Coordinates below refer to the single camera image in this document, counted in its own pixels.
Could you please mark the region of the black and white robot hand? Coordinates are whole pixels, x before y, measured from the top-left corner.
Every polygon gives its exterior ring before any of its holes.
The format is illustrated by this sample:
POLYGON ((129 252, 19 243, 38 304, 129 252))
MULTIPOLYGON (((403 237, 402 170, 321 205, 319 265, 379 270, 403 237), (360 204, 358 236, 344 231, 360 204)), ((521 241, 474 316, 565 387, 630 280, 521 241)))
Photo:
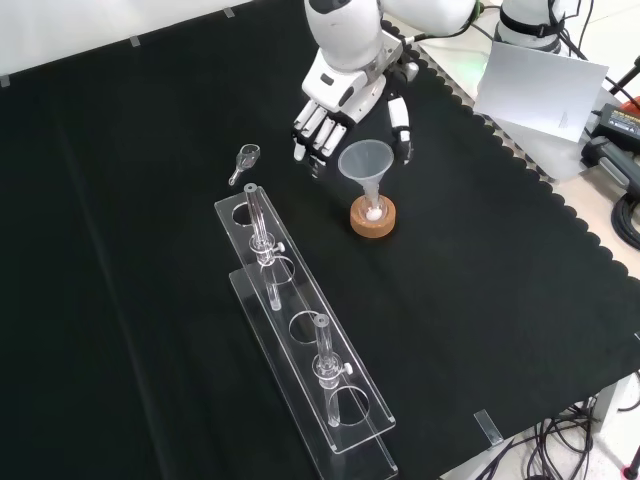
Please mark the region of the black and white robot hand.
POLYGON ((387 102, 395 159, 407 164, 413 158, 410 117, 399 87, 415 79, 419 66, 411 47, 401 39, 387 32, 382 39, 376 59, 350 72, 331 67, 319 51, 303 80, 302 90, 308 101, 293 122, 293 156, 316 179, 323 176, 350 130, 380 100, 387 102))

